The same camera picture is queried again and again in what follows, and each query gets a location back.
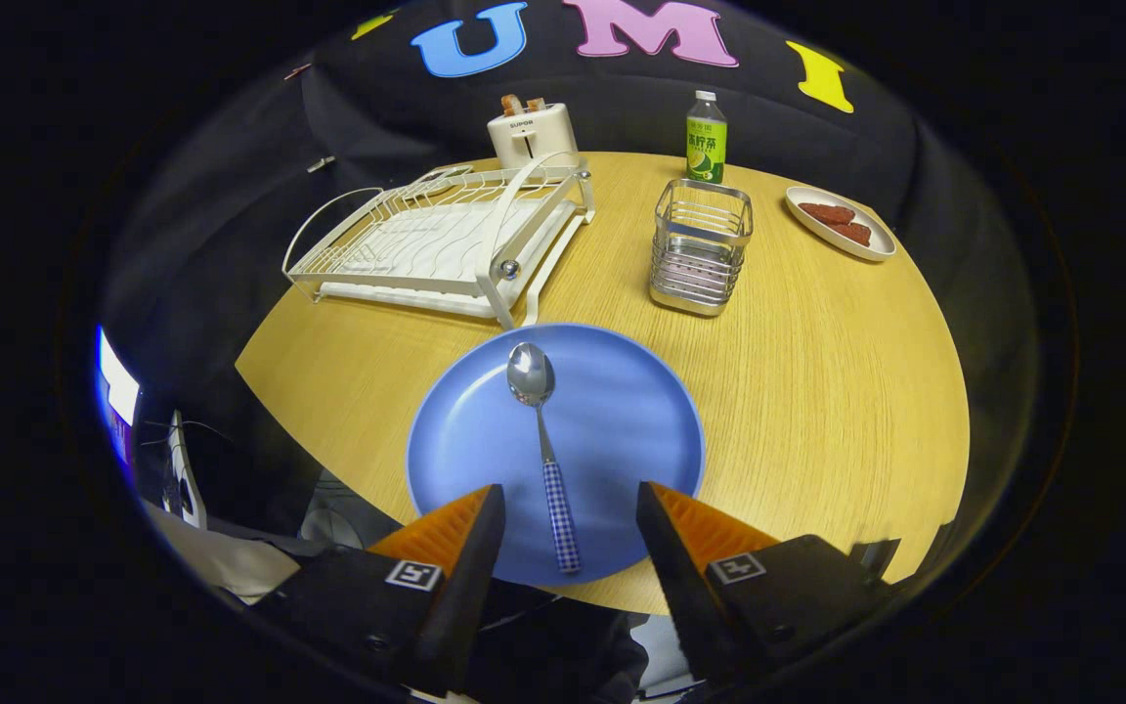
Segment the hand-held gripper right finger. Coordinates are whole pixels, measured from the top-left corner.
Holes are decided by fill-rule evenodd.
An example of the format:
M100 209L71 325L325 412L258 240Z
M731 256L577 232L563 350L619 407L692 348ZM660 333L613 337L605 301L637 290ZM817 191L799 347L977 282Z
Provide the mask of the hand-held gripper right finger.
M826 540L776 540L669 485L638 485L637 526L685 661L715 689L797 663L893 597Z

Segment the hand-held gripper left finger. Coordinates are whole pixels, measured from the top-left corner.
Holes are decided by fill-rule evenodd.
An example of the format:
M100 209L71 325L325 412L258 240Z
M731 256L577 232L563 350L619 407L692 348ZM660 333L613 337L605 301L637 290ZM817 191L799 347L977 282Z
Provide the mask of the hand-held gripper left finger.
M483 485L370 549L327 549L256 601L254 620L361 678L465 690L504 522L503 487Z

